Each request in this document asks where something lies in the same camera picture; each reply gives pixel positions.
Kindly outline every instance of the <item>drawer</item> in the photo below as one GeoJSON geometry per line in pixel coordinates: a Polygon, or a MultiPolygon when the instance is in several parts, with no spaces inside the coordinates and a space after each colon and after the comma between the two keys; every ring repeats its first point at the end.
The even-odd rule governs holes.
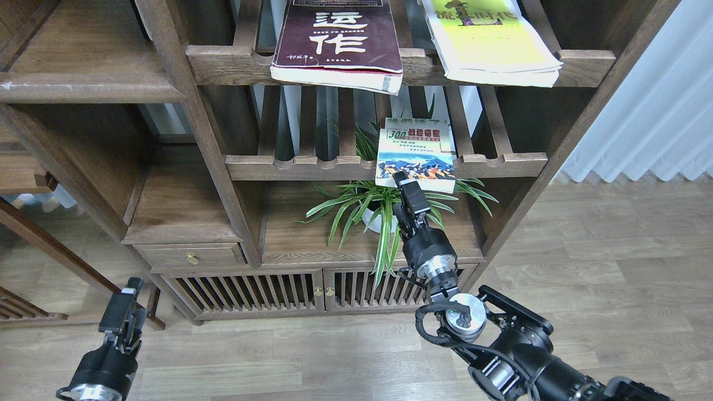
{"type": "Polygon", "coordinates": [[[239,243],[195,243],[133,246],[152,273],[230,272],[249,268],[239,243]]]}

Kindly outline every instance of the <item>book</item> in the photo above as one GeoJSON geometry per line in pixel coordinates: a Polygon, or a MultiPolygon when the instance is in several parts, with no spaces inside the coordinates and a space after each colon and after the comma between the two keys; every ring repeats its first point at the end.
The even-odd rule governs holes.
{"type": "Polygon", "coordinates": [[[398,94],[404,68],[389,0],[289,0],[270,73],[398,94]]]}
{"type": "Polygon", "coordinates": [[[376,184],[396,187],[392,176],[399,171],[416,180],[424,191],[453,193],[456,174],[447,122],[386,119],[379,133],[376,184]]]}
{"type": "Polygon", "coordinates": [[[421,0],[446,78],[552,87],[562,63],[515,0],[421,0]]]}

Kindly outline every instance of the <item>chinese characters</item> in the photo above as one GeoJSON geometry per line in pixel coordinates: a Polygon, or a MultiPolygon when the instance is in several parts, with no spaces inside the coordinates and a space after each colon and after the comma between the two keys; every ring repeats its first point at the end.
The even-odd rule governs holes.
{"type": "Polygon", "coordinates": [[[364,53],[366,50],[363,47],[364,41],[367,40],[368,36],[345,36],[344,34],[353,34],[356,32],[364,32],[362,29],[366,28],[368,24],[360,24],[359,19],[363,16],[356,11],[335,11],[335,12],[323,12],[318,11],[315,14],[315,23],[312,24],[314,28],[327,28],[327,29],[347,29],[350,31],[314,31],[313,36],[309,37],[310,41],[317,44],[317,54],[322,54],[324,49],[324,44],[334,45],[334,54],[340,54],[345,52],[352,53],[364,53]]]}

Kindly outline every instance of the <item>brass drawer knob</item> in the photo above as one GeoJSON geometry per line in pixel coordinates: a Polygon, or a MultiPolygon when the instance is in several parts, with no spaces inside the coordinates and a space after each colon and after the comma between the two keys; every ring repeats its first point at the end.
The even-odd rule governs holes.
{"type": "Polygon", "coordinates": [[[186,256],[186,260],[191,264],[191,265],[197,265],[198,264],[198,258],[195,257],[195,254],[193,252],[188,253],[186,256]]]}

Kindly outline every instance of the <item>wooden floor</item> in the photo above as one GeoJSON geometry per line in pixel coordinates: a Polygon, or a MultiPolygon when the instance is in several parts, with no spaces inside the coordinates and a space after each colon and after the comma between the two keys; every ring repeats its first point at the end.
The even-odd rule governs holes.
{"type": "MultiPolygon", "coordinates": [[[[76,211],[28,213],[122,285],[128,257],[76,211]]],[[[548,187],[479,284],[555,326],[555,354],[607,382],[644,382],[679,401],[713,394],[713,181],[548,187]]],[[[0,285],[65,313],[105,301],[0,230],[0,285]]],[[[413,315],[229,320],[193,327],[162,300],[129,400],[485,400],[413,315]]],[[[489,327],[479,343],[497,334],[489,327]]],[[[96,325],[0,330],[0,399],[50,400],[96,325]]]]}

